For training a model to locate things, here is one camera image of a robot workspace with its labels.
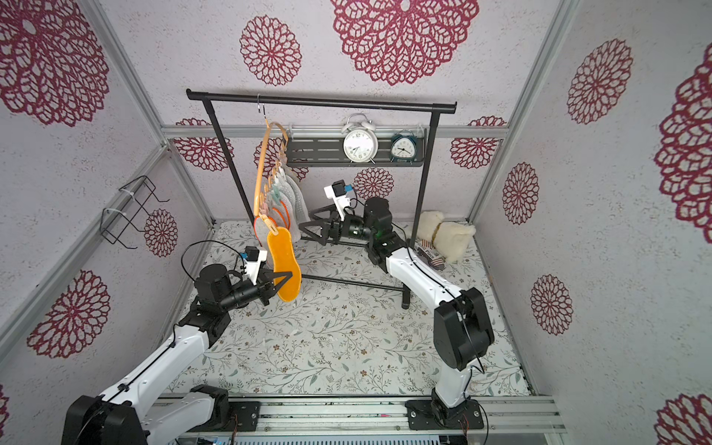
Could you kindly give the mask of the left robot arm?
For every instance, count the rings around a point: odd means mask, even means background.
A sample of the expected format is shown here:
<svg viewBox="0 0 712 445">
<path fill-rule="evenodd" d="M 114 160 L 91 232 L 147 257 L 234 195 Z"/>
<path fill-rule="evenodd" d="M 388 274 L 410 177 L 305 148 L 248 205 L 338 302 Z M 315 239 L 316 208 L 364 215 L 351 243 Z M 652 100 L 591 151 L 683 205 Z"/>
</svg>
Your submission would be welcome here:
<svg viewBox="0 0 712 445">
<path fill-rule="evenodd" d="M 64 444 L 168 444 L 194 428 L 222 430 L 232 423 L 228 392 L 198 385 L 170 405 L 158 398 L 187 367 L 214 346 L 233 309 L 259 300 L 267 304 L 293 280 L 291 272 L 250 263 L 252 271 L 204 267 L 194 281 L 198 296 L 168 339 L 143 363 L 100 395 L 81 396 L 68 409 Z"/>
</svg>

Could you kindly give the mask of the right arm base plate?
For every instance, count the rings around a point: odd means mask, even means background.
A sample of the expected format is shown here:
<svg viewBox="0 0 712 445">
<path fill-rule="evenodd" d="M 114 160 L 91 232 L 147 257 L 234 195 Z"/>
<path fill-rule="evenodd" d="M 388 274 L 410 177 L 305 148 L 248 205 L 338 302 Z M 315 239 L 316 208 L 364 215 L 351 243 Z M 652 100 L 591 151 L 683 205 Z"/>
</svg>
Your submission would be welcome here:
<svg viewBox="0 0 712 445">
<path fill-rule="evenodd" d="M 405 408 L 411 430 L 482 430 L 486 427 L 480 405 L 474 400 L 465 400 L 454 408 L 439 400 L 408 400 Z"/>
</svg>

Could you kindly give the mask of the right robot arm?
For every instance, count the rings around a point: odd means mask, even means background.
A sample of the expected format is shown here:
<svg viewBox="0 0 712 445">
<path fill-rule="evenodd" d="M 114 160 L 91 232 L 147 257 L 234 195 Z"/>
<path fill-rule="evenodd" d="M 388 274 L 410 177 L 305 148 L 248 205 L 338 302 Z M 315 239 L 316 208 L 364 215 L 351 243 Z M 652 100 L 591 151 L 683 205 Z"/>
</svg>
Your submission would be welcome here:
<svg viewBox="0 0 712 445">
<path fill-rule="evenodd" d="M 433 391 L 433 404 L 452 411 L 465 405 L 468 386 L 481 358 L 495 341 L 487 303 L 471 287 L 461 289 L 417 257 L 392 221 L 385 198 L 369 198 L 358 216 L 348 204 L 333 203 L 311 211 L 300 231 L 320 244 L 344 237 L 365 241 L 372 264 L 398 279 L 433 313 L 433 341 L 443 367 Z"/>
</svg>

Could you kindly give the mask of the black clothes rack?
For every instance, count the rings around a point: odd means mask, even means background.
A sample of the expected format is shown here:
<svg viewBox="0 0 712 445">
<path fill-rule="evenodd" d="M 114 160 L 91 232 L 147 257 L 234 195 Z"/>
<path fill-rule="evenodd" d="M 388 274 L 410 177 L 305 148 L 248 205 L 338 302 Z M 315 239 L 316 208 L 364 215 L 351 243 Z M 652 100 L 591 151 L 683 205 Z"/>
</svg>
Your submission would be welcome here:
<svg viewBox="0 0 712 445">
<path fill-rule="evenodd" d="M 428 178 L 439 119 L 454 113 L 454 105 L 194 90 L 187 98 L 202 105 L 207 120 L 182 127 L 179 137 L 210 142 L 224 163 L 222 174 L 198 189 L 220 219 L 248 224 L 282 300 L 295 300 L 309 278 L 296 256 L 302 240 L 361 248 L 393 279 L 403 307 L 412 298 L 432 310 L 456 302 L 461 290 L 417 257 L 415 237 L 395 224 L 389 200 L 369 194 L 361 177 L 342 177 L 347 170 L 385 174 L 399 167 L 417 168 Z M 219 121 L 217 108 L 228 103 L 348 109 L 359 119 L 327 133 L 292 132 L 268 119 L 238 132 Z"/>
</svg>

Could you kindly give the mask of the red orange insole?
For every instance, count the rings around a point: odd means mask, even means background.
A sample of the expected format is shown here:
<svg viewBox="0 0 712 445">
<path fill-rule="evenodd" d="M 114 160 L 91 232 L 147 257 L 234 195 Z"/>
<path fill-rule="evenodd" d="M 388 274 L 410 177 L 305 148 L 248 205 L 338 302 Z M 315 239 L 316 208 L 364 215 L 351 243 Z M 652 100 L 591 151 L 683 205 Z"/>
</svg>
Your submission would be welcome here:
<svg viewBox="0 0 712 445">
<path fill-rule="evenodd" d="M 254 218 L 253 230 L 257 239 L 259 239 L 261 243 L 266 242 L 270 234 L 270 227 L 265 224 L 264 220 L 261 217 L 256 216 Z"/>
</svg>

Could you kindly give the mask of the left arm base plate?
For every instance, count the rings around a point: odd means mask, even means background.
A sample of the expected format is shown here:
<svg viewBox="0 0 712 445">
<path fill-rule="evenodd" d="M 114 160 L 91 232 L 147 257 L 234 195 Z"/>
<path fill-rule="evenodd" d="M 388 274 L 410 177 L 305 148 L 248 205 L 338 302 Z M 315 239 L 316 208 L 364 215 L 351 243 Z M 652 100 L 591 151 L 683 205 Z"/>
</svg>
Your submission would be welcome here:
<svg viewBox="0 0 712 445">
<path fill-rule="evenodd" d="M 255 432 L 260 419 L 260 402 L 217 403 L 208 421 L 191 428 L 191 433 L 204 432 Z"/>
</svg>

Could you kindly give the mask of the yellow shoe insole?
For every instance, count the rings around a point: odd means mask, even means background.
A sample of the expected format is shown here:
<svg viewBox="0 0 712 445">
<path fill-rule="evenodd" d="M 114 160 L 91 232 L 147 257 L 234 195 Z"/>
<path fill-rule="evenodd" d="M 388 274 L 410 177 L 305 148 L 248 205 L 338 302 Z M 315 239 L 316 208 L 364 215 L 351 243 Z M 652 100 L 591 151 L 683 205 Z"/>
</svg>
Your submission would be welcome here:
<svg viewBox="0 0 712 445">
<path fill-rule="evenodd" d="M 291 233 L 285 227 L 278 227 L 268 235 L 268 247 L 273 256 L 274 272 L 282 274 L 274 280 L 280 286 L 278 296 L 285 302 L 296 300 L 300 295 L 302 273 L 296 260 Z"/>
</svg>

